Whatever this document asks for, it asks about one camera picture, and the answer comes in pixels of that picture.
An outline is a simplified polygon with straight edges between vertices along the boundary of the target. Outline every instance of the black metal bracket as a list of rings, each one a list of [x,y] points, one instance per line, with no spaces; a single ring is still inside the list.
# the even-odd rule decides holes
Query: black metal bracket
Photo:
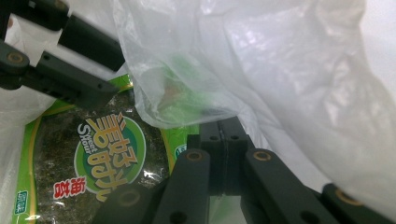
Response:
[[[119,91],[47,52],[33,67],[26,55],[0,42],[0,87],[16,90],[21,85],[86,109],[106,105]]]
[[[112,212],[122,206],[114,202],[127,200],[124,193],[139,190],[136,195],[155,196],[142,196],[123,212]],[[94,224],[205,224],[209,196],[223,194],[241,196],[247,224],[392,223],[333,184],[322,194],[304,186],[274,152],[254,147],[238,118],[202,124],[200,134],[189,136],[188,149],[164,184],[154,189],[132,184],[112,194],[117,200],[104,203]],[[145,200],[157,205],[143,205],[149,203]]]
[[[1,0],[0,37],[6,38],[9,15],[15,14],[51,31],[63,30],[59,44],[117,71],[124,64],[120,43],[71,15],[61,0]],[[22,52],[0,41],[0,87],[21,85],[87,109],[105,105],[118,92],[108,82],[44,52],[34,68]]]

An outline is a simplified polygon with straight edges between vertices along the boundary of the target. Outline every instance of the green packaging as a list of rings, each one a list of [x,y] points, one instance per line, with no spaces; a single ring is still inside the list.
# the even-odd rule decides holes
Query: green packaging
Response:
[[[62,101],[25,128],[12,223],[91,223],[118,186],[152,188],[169,176],[197,127],[159,130],[137,114],[128,76],[106,107]]]

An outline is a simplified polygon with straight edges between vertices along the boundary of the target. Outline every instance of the plastic bag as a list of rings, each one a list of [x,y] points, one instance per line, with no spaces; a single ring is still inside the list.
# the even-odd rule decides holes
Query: plastic bag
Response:
[[[364,56],[363,1],[113,0],[113,7],[145,121],[171,127],[250,107],[243,122],[258,123],[250,134],[263,134],[305,184],[326,181],[307,157],[396,220],[396,107]]]
[[[396,2],[369,0],[361,20],[364,49],[370,68],[392,94],[396,102]]]
[[[85,20],[114,35],[115,26],[112,12],[108,10],[107,1],[76,1],[66,0],[70,11],[76,12]],[[52,32],[32,24],[26,20],[19,20],[11,14],[12,26],[7,30],[6,42],[25,53],[31,65],[35,66],[43,50],[47,50],[74,66],[103,79],[111,79],[124,75],[125,69],[115,74],[102,65],[77,55],[71,50],[56,45],[60,32]],[[51,106],[54,99],[21,87],[15,91],[0,88],[0,217],[4,223],[10,223],[13,209],[14,191],[17,182],[19,159],[21,155],[21,141],[24,125],[36,119]]]
[[[124,91],[106,106],[87,111],[56,101],[26,125],[12,223],[91,223],[121,185],[152,188],[168,177],[170,143],[129,104],[129,77],[111,82]]]

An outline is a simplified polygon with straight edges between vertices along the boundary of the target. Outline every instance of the green circle label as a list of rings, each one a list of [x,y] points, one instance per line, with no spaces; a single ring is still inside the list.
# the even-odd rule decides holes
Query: green circle label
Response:
[[[184,152],[185,150],[187,150],[187,144],[178,146],[178,147],[175,149],[175,157],[177,158],[178,155],[180,155],[180,154],[181,154],[182,152]]]
[[[134,120],[122,113],[78,125],[75,154],[77,176],[86,176],[86,188],[103,202],[118,186],[132,183],[146,157],[146,140]]]

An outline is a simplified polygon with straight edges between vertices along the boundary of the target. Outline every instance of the logo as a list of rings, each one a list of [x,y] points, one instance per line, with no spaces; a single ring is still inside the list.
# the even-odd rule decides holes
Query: logo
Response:
[[[104,202],[118,186],[132,183],[146,157],[146,140],[132,119],[119,113],[78,125],[80,141],[75,154],[77,176],[85,176],[85,187]]]
[[[53,185],[53,199],[74,197],[85,192],[85,176],[66,179]]]
[[[20,191],[17,194],[17,201],[15,203],[14,214],[20,214],[26,212],[27,205],[27,191]]]
[[[175,156],[176,158],[178,157],[178,155],[180,155],[182,152],[184,152],[185,150],[187,150],[187,144],[178,146],[175,150]]]

